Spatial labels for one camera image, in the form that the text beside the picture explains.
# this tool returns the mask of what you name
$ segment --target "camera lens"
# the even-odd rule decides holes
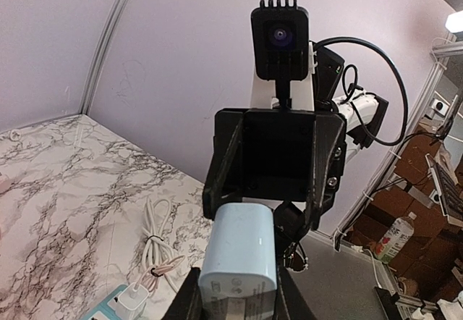
[[[284,48],[292,42],[293,35],[287,25],[276,24],[268,29],[268,39],[272,45]]]
[[[275,33],[273,33],[273,36],[276,40],[282,41],[286,39],[286,31],[285,29],[277,29],[275,30]]]

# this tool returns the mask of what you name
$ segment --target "white power adapter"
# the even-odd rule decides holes
[[[272,317],[277,281],[267,206],[227,203],[217,210],[198,284],[211,320]]]
[[[145,310],[150,293],[143,285],[130,284],[117,298],[116,315],[121,320],[135,320]]]

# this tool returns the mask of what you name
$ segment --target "bottle label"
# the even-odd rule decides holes
[[[394,222],[392,227],[386,232],[375,247],[376,258],[384,263],[389,263],[399,251],[404,247],[405,243],[410,239],[411,235],[406,235],[399,229],[400,223]]]

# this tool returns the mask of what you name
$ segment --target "white wall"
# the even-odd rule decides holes
[[[77,112],[114,0],[0,0],[0,132]]]
[[[448,102],[452,102],[455,95],[458,93],[458,87],[455,86],[447,76],[442,76],[441,81],[437,85],[436,91],[439,92]],[[463,106],[460,107],[460,113],[463,114]],[[463,140],[463,119],[457,116],[454,125],[451,127],[450,133],[452,137]],[[449,136],[443,141],[443,145],[451,154],[451,165],[456,168],[463,155],[463,143],[452,139]]]
[[[384,49],[402,74],[410,106],[433,64],[431,41],[445,35],[443,0],[298,0],[310,13],[310,38],[357,36]],[[250,13],[259,0],[131,0],[112,44],[90,111],[140,147],[205,179],[213,116],[248,106],[253,52]],[[359,84],[388,99],[380,132],[399,132],[402,103],[387,65],[354,45],[333,46],[360,72]],[[374,145],[350,163],[336,207],[321,230],[331,234],[362,193],[386,148]]]

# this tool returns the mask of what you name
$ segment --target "marble countertop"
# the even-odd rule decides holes
[[[0,134],[0,172],[14,181],[0,195],[2,320],[80,319],[136,281],[148,199],[172,202],[162,236],[187,256],[176,284],[202,263],[202,184],[89,117],[22,128],[18,141]],[[162,278],[142,319],[160,319],[173,298]]]

